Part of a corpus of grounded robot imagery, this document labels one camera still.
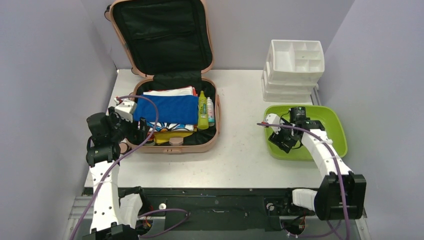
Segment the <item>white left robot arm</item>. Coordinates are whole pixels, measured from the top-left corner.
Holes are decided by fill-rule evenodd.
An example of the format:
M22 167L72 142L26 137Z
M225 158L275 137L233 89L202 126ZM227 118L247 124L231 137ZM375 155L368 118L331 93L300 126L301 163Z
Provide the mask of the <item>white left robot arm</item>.
M119 107L95 113L87 118L91 136L87 143L86 161L93 182L93 207L89 234L84 240L137 240L138 215L149 209L149 201L140 186L123 191L118 188L121 157L120 143L125 139L142 140L146 133L139 130L131 115Z

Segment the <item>pink hard-shell suitcase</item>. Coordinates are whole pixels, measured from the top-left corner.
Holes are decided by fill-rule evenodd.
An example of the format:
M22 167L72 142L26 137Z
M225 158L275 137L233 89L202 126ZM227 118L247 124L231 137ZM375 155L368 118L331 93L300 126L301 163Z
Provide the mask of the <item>pink hard-shell suitcase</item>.
M215 83L206 78L214 64L203 0L116 0L104 13L142 80L134 95L148 90L193 86L214 104L221 103Z

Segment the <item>blue cloth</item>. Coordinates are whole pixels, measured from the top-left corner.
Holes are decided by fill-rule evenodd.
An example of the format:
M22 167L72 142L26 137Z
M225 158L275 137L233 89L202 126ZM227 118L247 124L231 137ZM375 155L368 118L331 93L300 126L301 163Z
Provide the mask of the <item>blue cloth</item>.
M147 122L155 122L158 112L159 123L196 125L198 104L199 98L194 95L144 95L137 100L133 119L139 121L144 118Z

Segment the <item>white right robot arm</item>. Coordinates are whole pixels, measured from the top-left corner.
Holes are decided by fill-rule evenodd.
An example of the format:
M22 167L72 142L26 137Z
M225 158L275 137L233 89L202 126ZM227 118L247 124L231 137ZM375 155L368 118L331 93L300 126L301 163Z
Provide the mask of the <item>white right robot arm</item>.
M300 208L315 212L320 220L361 218L367 182L355 174L338 155L323 123L307 116L303 106L291 107L289 119L276 113L265 116L261 123L271 128L268 141L285 153L296 144L305 147L315 162L322 181L317 190L297 188L282 199L283 209L294 214Z

